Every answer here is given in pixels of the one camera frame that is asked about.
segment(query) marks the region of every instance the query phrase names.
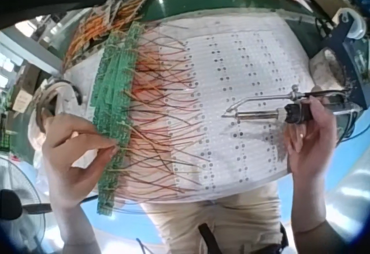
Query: white led strip board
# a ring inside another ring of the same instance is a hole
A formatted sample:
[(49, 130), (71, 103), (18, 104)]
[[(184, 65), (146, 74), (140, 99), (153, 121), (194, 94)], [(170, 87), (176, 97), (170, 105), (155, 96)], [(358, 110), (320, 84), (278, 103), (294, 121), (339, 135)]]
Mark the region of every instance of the white led strip board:
[[(173, 177), (177, 187), (193, 191), (177, 193), (178, 198), (158, 198), (152, 202), (212, 200), (245, 192), (285, 176), (287, 157), (282, 143), (282, 125), (274, 120), (238, 123), (221, 118), (221, 115), (234, 102), (247, 96), (287, 94), (293, 84), (298, 84), (300, 91), (311, 91), (314, 84), (308, 71), (309, 59), (286, 22), (276, 13), (233, 14), (167, 21), (156, 31), (176, 38), (186, 47), (185, 58), (191, 68), (188, 74), (194, 76), (189, 97), (198, 99), (195, 105), (200, 109), (191, 123), (201, 122), (194, 134), (203, 133), (204, 137), (197, 138), (196, 143), (186, 149), (203, 159), (190, 158), (180, 152), (171, 153), (172, 158), (199, 167), (172, 166), (175, 174), (199, 185)], [(169, 40), (164, 38), (157, 42), (163, 45)], [(168, 47), (160, 48), (161, 54), (170, 52), (173, 50)], [(96, 74), (101, 53), (91, 58), (96, 65), (88, 64), (88, 58), (68, 73), (68, 79), (74, 80), (87, 98), (93, 85), (88, 76)], [(250, 102), (239, 111), (271, 110), (288, 103), (288, 100)], [(64, 111), (82, 116), (84, 113), (85, 118), (92, 120), (93, 109), (76, 111), (76, 105), (69, 107), (70, 104), (72, 101), (64, 102)], [(173, 119), (167, 119), (167, 125), (173, 123)], [(82, 167), (89, 164), (87, 157), (79, 162)], [(156, 179), (154, 175), (147, 181)]]

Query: wire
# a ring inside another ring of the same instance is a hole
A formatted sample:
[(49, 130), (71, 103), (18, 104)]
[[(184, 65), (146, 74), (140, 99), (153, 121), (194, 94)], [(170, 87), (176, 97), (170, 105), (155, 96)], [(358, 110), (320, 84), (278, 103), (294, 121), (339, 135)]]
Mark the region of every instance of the wire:
[(348, 138), (348, 139), (344, 139), (342, 142), (346, 142), (346, 141), (350, 141), (350, 140), (352, 140), (352, 139), (355, 139), (355, 138), (357, 138), (357, 137), (359, 137), (359, 136), (361, 136), (361, 135), (363, 135), (365, 132), (367, 132), (368, 130), (370, 129), (370, 124), (366, 127), (366, 129), (364, 129), (362, 132), (360, 132), (360, 133), (358, 133), (358, 134), (356, 134), (356, 135), (354, 135), (354, 136), (352, 136), (352, 137), (350, 137), (350, 138)]

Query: electric fan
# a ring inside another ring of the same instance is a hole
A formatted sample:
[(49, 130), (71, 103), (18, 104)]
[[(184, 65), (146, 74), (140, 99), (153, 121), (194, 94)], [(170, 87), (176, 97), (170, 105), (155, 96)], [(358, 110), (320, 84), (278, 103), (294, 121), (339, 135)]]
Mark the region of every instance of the electric fan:
[(22, 253), (43, 253), (44, 213), (30, 214), (25, 207), (42, 206), (27, 176), (7, 159), (0, 158), (0, 225)]

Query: fingertip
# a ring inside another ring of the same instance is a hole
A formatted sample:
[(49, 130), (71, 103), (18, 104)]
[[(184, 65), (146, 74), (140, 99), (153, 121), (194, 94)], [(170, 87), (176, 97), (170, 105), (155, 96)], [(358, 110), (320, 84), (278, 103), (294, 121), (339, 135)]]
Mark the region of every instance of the fingertip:
[(115, 156), (117, 153), (118, 153), (118, 151), (119, 151), (119, 147), (117, 147), (117, 146), (115, 146), (115, 147), (113, 147), (111, 150), (110, 150), (110, 152), (109, 152), (109, 157), (110, 158), (112, 158), (113, 156)]

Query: khaki pants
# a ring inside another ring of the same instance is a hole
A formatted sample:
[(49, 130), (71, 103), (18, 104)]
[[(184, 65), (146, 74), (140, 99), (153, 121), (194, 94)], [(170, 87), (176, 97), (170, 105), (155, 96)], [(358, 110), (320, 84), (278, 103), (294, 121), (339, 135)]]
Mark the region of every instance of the khaki pants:
[(244, 254), (282, 241), (276, 182), (216, 201), (142, 204), (168, 253), (207, 254), (198, 226), (207, 223), (223, 254)]

